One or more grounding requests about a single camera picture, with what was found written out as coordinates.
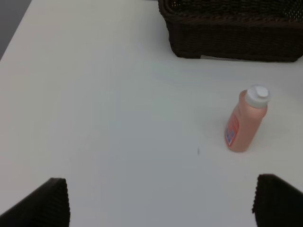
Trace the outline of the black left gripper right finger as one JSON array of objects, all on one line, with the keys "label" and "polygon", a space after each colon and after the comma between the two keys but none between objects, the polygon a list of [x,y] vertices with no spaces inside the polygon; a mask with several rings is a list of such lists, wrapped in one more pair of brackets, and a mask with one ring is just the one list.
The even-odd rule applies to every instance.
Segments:
[{"label": "black left gripper right finger", "polygon": [[252,213],[258,227],[301,227],[303,192],[274,174],[261,174]]}]

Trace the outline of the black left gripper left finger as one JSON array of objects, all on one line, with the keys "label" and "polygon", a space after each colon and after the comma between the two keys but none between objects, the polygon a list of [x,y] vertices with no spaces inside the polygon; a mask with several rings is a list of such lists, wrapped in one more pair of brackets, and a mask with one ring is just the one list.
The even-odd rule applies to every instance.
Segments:
[{"label": "black left gripper left finger", "polygon": [[2,227],[68,227],[70,205],[67,182],[50,178],[0,215]]}]

